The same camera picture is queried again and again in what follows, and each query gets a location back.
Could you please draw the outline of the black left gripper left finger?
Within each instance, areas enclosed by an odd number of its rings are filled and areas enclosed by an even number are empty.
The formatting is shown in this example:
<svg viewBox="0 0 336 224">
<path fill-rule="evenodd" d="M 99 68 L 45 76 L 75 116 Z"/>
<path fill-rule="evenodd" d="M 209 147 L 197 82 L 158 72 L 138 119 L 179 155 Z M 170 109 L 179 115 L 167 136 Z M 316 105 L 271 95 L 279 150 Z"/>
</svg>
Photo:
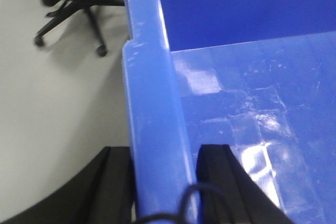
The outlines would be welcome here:
<svg viewBox="0 0 336 224">
<path fill-rule="evenodd" d="M 131 223 L 135 195 L 129 147 L 104 147 L 76 176 L 5 223 Z"/>
</svg>

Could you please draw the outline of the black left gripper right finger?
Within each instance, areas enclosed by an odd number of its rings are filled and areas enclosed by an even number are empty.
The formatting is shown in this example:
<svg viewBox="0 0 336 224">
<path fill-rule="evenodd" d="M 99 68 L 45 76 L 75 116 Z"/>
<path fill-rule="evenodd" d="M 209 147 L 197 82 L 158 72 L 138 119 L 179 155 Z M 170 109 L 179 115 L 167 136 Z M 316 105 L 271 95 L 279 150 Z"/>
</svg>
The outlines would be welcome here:
<svg viewBox="0 0 336 224">
<path fill-rule="evenodd" d="M 229 145 L 202 145 L 197 180 L 221 195 L 201 193 L 203 223 L 292 223 L 245 172 Z"/>
</svg>

